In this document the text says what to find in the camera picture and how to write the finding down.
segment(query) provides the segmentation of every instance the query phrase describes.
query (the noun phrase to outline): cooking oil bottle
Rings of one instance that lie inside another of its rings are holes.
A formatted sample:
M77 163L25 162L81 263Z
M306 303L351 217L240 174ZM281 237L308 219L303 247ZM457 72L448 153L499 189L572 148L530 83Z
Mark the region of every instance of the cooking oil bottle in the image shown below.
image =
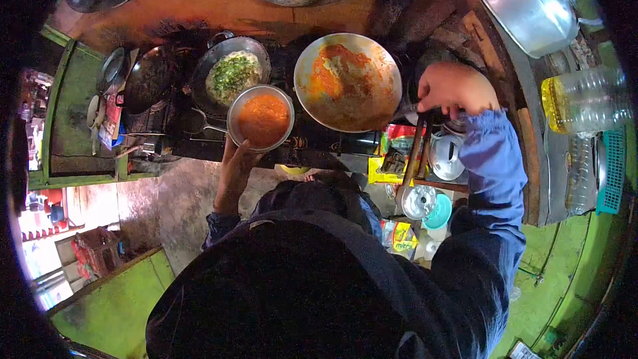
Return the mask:
M591 137L611 131L633 117L625 75L596 67L545 79L540 87L552 131Z

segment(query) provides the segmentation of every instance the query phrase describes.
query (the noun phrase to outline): wooden handle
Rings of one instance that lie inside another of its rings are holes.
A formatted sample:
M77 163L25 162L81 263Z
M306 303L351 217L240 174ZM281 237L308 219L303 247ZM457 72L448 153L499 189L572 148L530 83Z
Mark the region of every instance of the wooden handle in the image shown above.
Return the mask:
M423 140L423 150L421 150L421 161L417 175L419 178L426 178L426 164L430 157L430 137L432 136L432 119L426 123L426 134Z
M408 159L408 166L405 169L405 175L403 175L402 187L410 185L410 181L414 179L417 172L417 156L419 155L419 147L421 145L421 139L423 135L423 124L426 121L426 114L419 114L419 120L417 121L417 131L414 134L414 143L412 143L412 149L410 150L410 158Z

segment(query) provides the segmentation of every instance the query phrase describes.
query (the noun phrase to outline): plastic bottle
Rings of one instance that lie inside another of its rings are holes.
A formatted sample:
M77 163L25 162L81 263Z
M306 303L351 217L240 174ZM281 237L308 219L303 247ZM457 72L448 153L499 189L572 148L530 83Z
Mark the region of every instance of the plastic bottle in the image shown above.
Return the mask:
M516 302L517 299L521 298L521 288L514 286L512 287L512 291L510 291L510 302Z
M557 133L592 137L633 117L625 75L596 67L545 79L540 87L545 115Z
M581 139L576 135L569 139L570 168L565 194L565 208L570 215L580 215L587 210L589 198L589 159L591 139Z

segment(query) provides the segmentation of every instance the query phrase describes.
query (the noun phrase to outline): orange sauce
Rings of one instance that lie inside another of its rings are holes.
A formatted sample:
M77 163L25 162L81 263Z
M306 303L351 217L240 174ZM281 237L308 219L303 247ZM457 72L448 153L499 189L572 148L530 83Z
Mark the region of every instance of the orange sauce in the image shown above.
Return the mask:
M239 131L254 147L269 147L288 130L287 106L273 95L261 95L246 102L239 113Z
M326 61L335 66L326 68ZM371 76L364 72L366 65L370 63L370 58L364 53L355 54L343 44L324 47L313 62L313 73L308 86L310 96L318 99L326 94L332 100L347 96L371 96L374 84Z

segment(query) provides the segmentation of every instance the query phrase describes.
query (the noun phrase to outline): metal bowl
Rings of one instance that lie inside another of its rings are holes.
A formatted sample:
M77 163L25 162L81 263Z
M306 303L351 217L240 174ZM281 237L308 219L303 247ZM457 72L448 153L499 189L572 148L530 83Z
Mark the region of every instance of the metal bowl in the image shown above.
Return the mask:
M206 77L217 61L232 52L241 51L253 53L257 56L259 65L262 67L262 80L260 83L268 83L270 81L270 57L261 43L244 36L232 37L221 41L200 59L190 83L195 104L206 115L219 116L226 114L228 111L228 106L216 101L206 92Z
M288 139L288 135L290 135L290 132L292 131L292 125L295 124L295 108L292 105L291 98L286 93L284 93L282 89L279 89L273 85L258 84L246 89L235 99L228 110L227 117L228 134L230 135L230 138L233 139L233 142L235 142L235 144L239 146L245 140L245 138L241 134L241 131L239 130L239 113L241 112L242 108L244 108L248 100L265 94L276 96L286 105L286 107L288 108L288 113L290 114L290 122L288 124L286 133L272 146L263 148L250 148L251 151L258 153L269 152L272 149L279 147L284 141L286 141L286 139Z

